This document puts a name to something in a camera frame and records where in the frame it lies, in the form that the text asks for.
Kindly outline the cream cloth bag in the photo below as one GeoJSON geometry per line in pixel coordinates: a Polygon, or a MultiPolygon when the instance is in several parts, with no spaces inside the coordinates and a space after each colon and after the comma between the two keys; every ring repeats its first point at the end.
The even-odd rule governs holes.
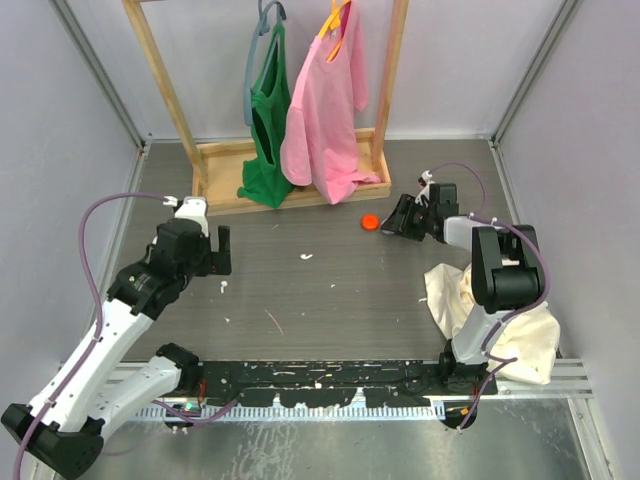
{"type": "MultiPolygon", "coordinates": [[[[475,303],[471,290],[471,268],[460,270],[441,263],[424,274],[426,303],[435,324],[448,340],[457,334],[475,303]]],[[[491,348],[491,354],[516,362],[498,374],[509,380],[546,385],[559,345],[561,328],[548,303],[517,315],[491,348]]]]}

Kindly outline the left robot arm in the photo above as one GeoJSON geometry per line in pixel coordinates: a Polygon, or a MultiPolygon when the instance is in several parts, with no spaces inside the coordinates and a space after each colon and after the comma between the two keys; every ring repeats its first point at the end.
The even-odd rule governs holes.
{"type": "Polygon", "coordinates": [[[203,367],[169,343],[123,383],[105,384],[130,347],[178,300],[195,277],[231,272],[230,229],[218,229],[217,250],[202,226],[172,219],[157,228],[142,260],[123,268],[86,334],[56,376],[26,404],[12,403],[1,423],[20,448],[65,479],[82,476],[105,442],[146,404],[174,392],[194,393],[203,367]]]}

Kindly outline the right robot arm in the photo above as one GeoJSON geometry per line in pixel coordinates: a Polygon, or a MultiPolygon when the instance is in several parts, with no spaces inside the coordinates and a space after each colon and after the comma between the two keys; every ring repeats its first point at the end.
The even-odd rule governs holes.
{"type": "Polygon", "coordinates": [[[488,384],[515,357],[491,355],[508,323],[540,305],[549,292],[549,274],[537,233],[527,224],[511,225],[459,213],[457,186],[424,183],[418,196],[403,194],[382,222],[385,233],[421,242],[426,236],[471,253],[471,291],[475,300],[462,329],[447,341],[438,363],[421,372],[429,393],[459,394],[488,384]]]}

